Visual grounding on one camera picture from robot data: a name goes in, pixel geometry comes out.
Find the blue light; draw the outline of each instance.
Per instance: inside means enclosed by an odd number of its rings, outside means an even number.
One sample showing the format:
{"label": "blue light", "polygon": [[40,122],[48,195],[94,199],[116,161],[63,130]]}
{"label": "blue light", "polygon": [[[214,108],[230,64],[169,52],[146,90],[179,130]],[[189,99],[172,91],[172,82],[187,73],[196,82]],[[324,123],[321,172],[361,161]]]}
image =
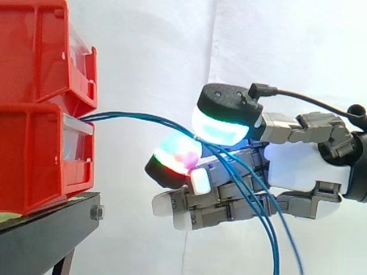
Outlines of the blue light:
{"label": "blue light", "polygon": [[219,145],[233,146],[243,140],[248,126],[215,120],[204,115],[197,107],[193,112],[192,126],[200,138]]}

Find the white backdrop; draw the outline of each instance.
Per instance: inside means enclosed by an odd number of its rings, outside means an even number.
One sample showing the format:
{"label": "white backdrop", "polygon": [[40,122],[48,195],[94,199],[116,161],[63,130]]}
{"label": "white backdrop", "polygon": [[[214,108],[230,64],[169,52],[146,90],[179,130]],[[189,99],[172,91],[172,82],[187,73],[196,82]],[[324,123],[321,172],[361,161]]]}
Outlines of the white backdrop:
{"label": "white backdrop", "polygon": [[[186,126],[210,79],[269,83],[346,109],[367,105],[363,1],[69,0],[74,22],[98,49],[99,111],[139,111]],[[312,111],[271,99],[266,111]],[[186,235],[156,218],[161,192],[143,171],[170,132],[128,119],[97,123],[96,183],[106,217],[78,246],[72,274],[271,274],[270,245],[258,220]],[[344,202],[320,221],[287,218],[306,274],[362,274],[366,206]],[[282,273],[296,274],[277,218]]]}

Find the blue wire bundle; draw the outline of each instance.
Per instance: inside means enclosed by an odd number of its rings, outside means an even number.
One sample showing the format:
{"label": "blue wire bundle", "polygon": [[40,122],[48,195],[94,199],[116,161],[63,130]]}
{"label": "blue wire bundle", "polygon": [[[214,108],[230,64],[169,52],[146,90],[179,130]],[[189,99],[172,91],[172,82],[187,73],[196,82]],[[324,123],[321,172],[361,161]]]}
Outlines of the blue wire bundle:
{"label": "blue wire bundle", "polygon": [[[269,237],[271,247],[272,247],[272,253],[273,253],[273,261],[274,261],[274,268],[273,268],[273,275],[279,275],[280,274],[280,259],[279,259],[279,247],[278,247],[278,240],[276,238],[276,233],[274,230],[274,227],[272,225],[272,222],[269,219],[269,216],[267,215],[263,205],[255,195],[255,193],[247,186],[245,183],[243,177],[238,173],[238,171],[234,168],[233,165],[231,165],[221,154],[226,155],[228,158],[237,161],[239,164],[241,164],[243,167],[245,167],[251,176],[257,181],[257,183],[263,188],[263,190],[267,193],[269,199],[271,200],[272,204],[274,205],[276,211],[278,212],[280,219],[282,220],[282,224],[286,230],[286,233],[288,235],[288,239],[290,240],[291,246],[293,248],[293,251],[296,256],[297,264],[299,267],[299,274],[303,275],[303,267],[302,262],[300,260],[299,253],[297,251],[295,242],[292,238],[291,232],[287,226],[287,222],[284,219],[282,210],[277,203],[274,196],[269,192],[268,187],[265,185],[265,183],[259,178],[259,176],[254,172],[251,167],[246,164],[244,161],[242,161],[240,158],[238,158],[235,155],[230,154],[226,150],[222,149],[220,146],[208,143],[204,140],[199,139],[196,137],[193,133],[191,133],[188,129],[185,127],[179,125],[176,122],[173,122],[169,119],[165,119],[164,117],[149,115],[145,113],[129,113],[129,112],[105,112],[105,113],[97,113],[94,115],[89,115],[86,117],[81,118],[84,122],[92,122],[92,121],[99,121],[99,120],[106,120],[106,119],[112,119],[115,117],[130,117],[134,119],[140,119],[145,121],[150,121],[158,124],[162,124],[164,126],[170,127],[172,129],[175,129],[177,131],[182,132],[183,134],[187,135],[188,137],[195,139],[199,141],[204,147],[206,147],[209,151],[212,152],[214,156],[218,158],[218,160],[222,163],[224,168],[227,170],[228,174],[233,179],[233,182],[236,184],[237,188],[241,192],[244,199],[247,201],[251,209],[255,212],[255,214],[259,217],[261,224],[264,226],[265,231]],[[255,201],[253,203],[250,199],[250,197],[246,194],[246,192],[243,190],[243,188],[250,194],[251,198]]]}

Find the red storage bin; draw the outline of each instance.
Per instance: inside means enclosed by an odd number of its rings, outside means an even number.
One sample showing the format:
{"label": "red storage bin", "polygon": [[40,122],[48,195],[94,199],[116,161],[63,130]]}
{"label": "red storage bin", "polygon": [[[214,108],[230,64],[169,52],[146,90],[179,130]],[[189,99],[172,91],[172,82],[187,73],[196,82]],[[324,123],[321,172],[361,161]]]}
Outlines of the red storage bin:
{"label": "red storage bin", "polygon": [[0,212],[26,215],[93,187],[92,124],[56,104],[9,104],[0,125]]}
{"label": "red storage bin", "polygon": [[0,0],[0,38],[0,104],[56,103],[74,117],[96,109],[96,49],[69,24],[65,0]]}

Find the screw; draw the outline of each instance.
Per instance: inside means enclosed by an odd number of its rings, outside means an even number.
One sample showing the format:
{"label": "screw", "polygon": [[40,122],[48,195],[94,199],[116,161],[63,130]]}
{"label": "screw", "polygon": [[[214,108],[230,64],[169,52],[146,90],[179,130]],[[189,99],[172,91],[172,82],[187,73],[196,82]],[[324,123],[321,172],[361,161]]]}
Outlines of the screw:
{"label": "screw", "polygon": [[91,219],[95,221],[101,221],[104,218],[104,206],[94,205],[91,208]]}

